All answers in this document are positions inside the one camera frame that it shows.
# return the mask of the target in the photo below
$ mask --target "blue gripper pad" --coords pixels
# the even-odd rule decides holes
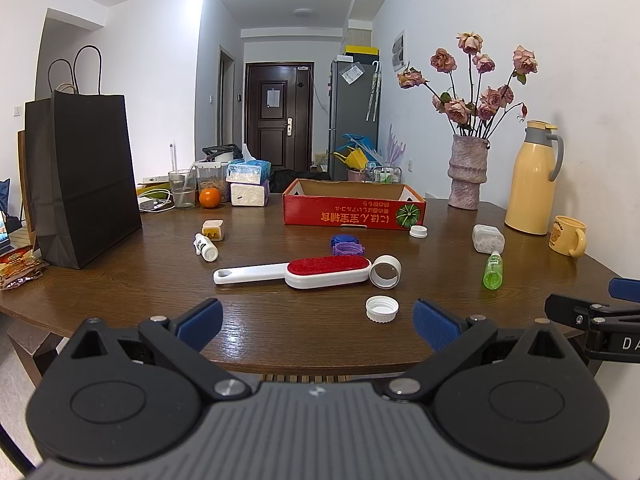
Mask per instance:
[[[208,304],[200,304],[196,309],[195,314],[181,321],[175,336],[196,352],[200,352],[222,329],[222,303],[215,300]]]
[[[640,281],[613,278],[609,282],[609,295],[617,300],[640,303]]]
[[[436,304],[425,300],[414,304],[414,329],[436,352],[458,338],[465,325],[464,320]]]

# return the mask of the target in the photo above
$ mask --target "dried rose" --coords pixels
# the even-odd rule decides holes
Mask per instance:
[[[478,107],[478,117],[483,121],[491,120],[495,113],[495,110],[493,110],[487,103],[482,103]]]
[[[431,66],[433,66],[438,72],[444,72],[447,74],[450,74],[458,68],[456,60],[453,59],[453,56],[443,48],[437,49],[434,56],[431,56]]]
[[[465,54],[474,56],[482,50],[482,37],[474,32],[460,32],[458,38],[458,48]]]
[[[422,72],[415,68],[408,68],[404,72],[398,74],[400,88],[413,88],[414,86],[424,85],[428,81],[422,77]]]
[[[522,103],[522,115],[519,115],[518,118],[520,120],[521,123],[524,122],[524,119],[527,118],[527,114],[529,113],[529,110],[527,110],[527,105]]]
[[[513,67],[519,75],[527,75],[538,71],[538,62],[532,51],[527,50],[522,45],[518,45],[513,52]]]
[[[444,113],[444,103],[437,95],[433,96],[431,102],[433,103],[433,107],[438,111],[439,114]]]
[[[467,124],[469,122],[471,112],[462,99],[452,99],[444,105],[444,111],[447,117],[457,124]]]
[[[494,60],[491,59],[487,54],[482,54],[480,56],[476,54],[473,58],[473,62],[479,74],[484,74],[486,72],[492,72],[493,70],[495,70]]]
[[[513,103],[513,90],[510,86],[502,85],[498,88],[498,92],[500,92],[500,108],[506,108]]]
[[[480,95],[480,100],[484,104],[489,105],[491,110],[497,112],[500,108],[500,91],[488,86],[486,90]]]

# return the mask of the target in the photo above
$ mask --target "blue bottle cap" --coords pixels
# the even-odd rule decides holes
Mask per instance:
[[[360,241],[353,235],[335,235],[331,238],[331,247],[334,247],[336,244],[345,243],[359,244]]]

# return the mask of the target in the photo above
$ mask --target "orange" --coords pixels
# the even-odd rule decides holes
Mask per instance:
[[[218,207],[220,200],[222,200],[222,195],[220,195],[220,191],[214,187],[203,189],[200,194],[200,205],[207,209]]]

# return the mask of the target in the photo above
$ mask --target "red cardboard box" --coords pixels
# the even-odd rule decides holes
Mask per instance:
[[[404,184],[297,179],[284,192],[284,223],[408,230],[427,204]]]

